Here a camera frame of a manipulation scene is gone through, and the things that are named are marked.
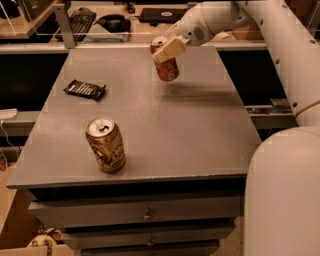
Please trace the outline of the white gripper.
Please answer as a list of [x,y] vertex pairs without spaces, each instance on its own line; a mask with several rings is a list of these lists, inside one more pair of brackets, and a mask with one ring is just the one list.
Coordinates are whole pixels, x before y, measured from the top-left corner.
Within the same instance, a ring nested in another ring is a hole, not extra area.
[[229,2],[202,2],[189,9],[178,23],[176,35],[152,40],[152,59],[163,63],[185,52],[187,45],[200,46],[227,29],[230,24]]

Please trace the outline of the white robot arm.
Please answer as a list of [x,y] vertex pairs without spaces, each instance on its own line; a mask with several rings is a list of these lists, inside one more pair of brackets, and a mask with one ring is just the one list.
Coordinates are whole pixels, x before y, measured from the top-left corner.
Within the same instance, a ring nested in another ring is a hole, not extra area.
[[255,151],[244,207],[244,256],[320,256],[320,46],[285,0],[202,2],[165,34],[156,62],[255,21],[297,122]]

